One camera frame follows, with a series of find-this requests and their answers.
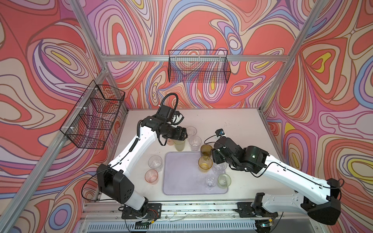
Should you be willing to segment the olive amber textured cup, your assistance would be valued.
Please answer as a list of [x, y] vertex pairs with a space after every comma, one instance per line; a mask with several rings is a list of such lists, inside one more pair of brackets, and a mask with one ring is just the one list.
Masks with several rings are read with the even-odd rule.
[[203, 157], [203, 156], [211, 157], [212, 156], [212, 150], [213, 150], [213, 148], [209, 144], [203, 144], [200, 148], [201, 157]]

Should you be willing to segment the clear faceted glass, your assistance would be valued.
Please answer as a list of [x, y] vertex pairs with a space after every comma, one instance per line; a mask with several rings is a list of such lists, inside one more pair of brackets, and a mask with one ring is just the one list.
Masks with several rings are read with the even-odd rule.
[[225, 163], [225, 162], [224, 163], [220, 163], [220, 164], [214, 163], [213, 166], [212, 166], [212, 171], [216, 175], [224, 174], [225, 170], [227, 169], [227, 167], [228, 167], [228, 164]]
[[199, 136], [192, 136], [188, 141], [192, 151], [198, 151], [200, 149], [202, 140]]

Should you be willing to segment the clear tumbler back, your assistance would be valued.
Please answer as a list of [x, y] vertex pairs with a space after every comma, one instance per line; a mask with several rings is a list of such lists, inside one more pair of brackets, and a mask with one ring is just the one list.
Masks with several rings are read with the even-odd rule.
[[186, 128], [186, 132], [187, 132], [188, 137], [193, 137], [193, 136], [196, 136], [197, 129], [193, 126], [188, 126]]

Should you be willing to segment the yellow smooth cup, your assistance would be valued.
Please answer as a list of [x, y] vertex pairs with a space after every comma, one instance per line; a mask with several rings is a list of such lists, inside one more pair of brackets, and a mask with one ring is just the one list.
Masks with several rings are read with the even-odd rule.
[[208, 172], [212, 168], [212, 165], [213, 161], [209, 156], [201, 156], [198, 160], [198, 166], [201, 172]]

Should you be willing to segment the pale green textured cup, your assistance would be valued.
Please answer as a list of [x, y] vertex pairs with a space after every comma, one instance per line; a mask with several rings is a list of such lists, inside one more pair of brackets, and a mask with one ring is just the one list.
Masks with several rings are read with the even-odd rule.
[[218, 176], [218, 182], [217, 185], [219, 188], [225, 189], [228, 188], [231, 185], [231, 177], [225, 173], [220, 174]]

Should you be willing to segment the small clear glass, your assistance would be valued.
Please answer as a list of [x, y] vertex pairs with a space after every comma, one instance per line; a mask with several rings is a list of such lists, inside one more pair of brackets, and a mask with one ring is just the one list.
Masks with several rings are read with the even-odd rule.
[[217, 177], [215, 175], [206, 175], [205, 176], [205, 185], [207, 189], [211, 190], [217, 185]]

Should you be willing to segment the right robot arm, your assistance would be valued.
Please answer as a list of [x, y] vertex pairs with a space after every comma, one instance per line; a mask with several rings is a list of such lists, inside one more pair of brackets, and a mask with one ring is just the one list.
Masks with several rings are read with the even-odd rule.
[[253, 210], [305, 214], [324, 225], [335, 225], [341, 215], [339, 196], [344, 184], [342, 180], [313, 177], [281, 162], [259, 147], [242, 148], [225, 136], [213, 143], [212, 157], [216, 164], [225, 162], [232, 170], [249, 172], [256, 178], [271, 178], [296, 192], [280, 196], [258, 193], [258, 202], [252, 205]]

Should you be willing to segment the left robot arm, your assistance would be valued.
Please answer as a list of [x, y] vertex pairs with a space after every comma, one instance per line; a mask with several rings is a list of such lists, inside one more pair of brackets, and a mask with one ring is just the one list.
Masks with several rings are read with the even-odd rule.
[[101, 164], [97, 168], [99, 191], [134, 210], [145, 209], [148, 199], [135, 190], [135, 185], [129, 179], [131, 172], [154, 142], [160, 143], [161, 138], [178, 141], [187, 139], [186, 128], [179, 126], [183, 120], [181, 114], [173, 116], [171, 120], [158, 114], [140, 120], [136, 135], [126, 148], [108, 165]]

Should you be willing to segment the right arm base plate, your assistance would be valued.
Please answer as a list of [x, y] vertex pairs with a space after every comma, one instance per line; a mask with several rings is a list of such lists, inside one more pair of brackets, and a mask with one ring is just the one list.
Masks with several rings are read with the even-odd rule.
[[244, 217], [268, 217], [268, 218], [277, 218], [277, 212], [269, 212], [265, 210], [262, 204], [254, 202], [238, 202], [237, 209], [235, 211], [239, 214], [241, 218]]

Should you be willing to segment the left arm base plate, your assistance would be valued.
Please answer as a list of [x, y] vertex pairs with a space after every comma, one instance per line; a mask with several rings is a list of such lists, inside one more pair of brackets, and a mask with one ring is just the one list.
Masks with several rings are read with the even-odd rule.
[[122, 219], [145, 219], [145, 220], [157, 220], [161, 217], [162, 204], [161, 203], [149, 203], [145, 209], [135, 210], [132, 207], [125, 205], [122, 208]]

